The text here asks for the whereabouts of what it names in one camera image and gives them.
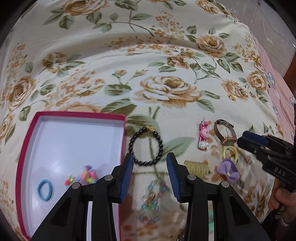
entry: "colorful hair clip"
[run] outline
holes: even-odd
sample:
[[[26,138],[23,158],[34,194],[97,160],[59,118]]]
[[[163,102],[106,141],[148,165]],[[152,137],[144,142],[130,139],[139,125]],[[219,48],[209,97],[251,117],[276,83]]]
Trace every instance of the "colorful hair clip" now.
[[[86,165],[83,173],[77,177],[70,176],[65,181],[65,186],[69,188],[74,182],[80,183],[82,186],[95,183],[98,180],[96,171],[92,166]]]
[[[229,183],[236,183],[240,178],[237,167],[230,159],[227,158],[220,163],[216,172],[220,175],[225,175]]]
[[[209,143],[206,140],[209,138],[207,126],[209,123],[207,121],[201,121],[199,124],[199,135],[198,135],[198,144],[197,147],[200,150],[207,150],[209,148]]]

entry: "blue hair tie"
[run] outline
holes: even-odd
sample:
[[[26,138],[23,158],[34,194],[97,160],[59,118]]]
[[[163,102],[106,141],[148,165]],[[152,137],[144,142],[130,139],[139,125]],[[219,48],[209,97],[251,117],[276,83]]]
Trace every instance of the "blue hair tie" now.
[[[42,193],[41,193],[41,188],[43,187],[43,185],[45,185],[45,184],[48,184],[48,195],[47,195],[47,197],[46,198],[44,198],[43,196],[42,196]],[[37,192],[38,192],[38,196],[43,200],[43,201],[45,201],[45,202],[47,202],[47,201],[49,201],[50,200],[50,198],[52,197],[52,184],[50,183],[50,181],[48,181],[48,180],[42,180],[40,183],[39,183],[39,185],[38,185],[38,187],[37,187]]]

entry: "human hand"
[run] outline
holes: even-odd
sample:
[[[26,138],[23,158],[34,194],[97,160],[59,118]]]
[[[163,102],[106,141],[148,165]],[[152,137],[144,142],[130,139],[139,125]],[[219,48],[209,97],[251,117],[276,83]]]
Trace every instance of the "human hand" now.
[[[288,190],[280,188],[280,181],[276,178],[268,201],[270,211],[278,209],[280,202],[287,206],[283,213],[283,220],[286,224],[293,222],[296,218],[296,193],[290,193]]]

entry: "watch face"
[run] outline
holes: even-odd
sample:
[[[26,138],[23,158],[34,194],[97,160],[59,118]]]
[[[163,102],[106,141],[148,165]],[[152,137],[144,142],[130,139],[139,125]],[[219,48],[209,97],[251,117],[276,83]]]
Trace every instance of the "watch face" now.
[[[235,139],[226,139],[223,141],[223,145],[225,146],[233,146],[236,143]]]

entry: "gold bead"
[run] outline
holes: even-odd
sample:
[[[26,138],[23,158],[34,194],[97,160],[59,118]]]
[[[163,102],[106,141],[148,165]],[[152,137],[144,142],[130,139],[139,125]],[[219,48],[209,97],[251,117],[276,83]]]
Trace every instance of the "gold bead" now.
[[[146,126],[146,128],[150,131],[150,132],[154,132],[155,129],[152,126]]]

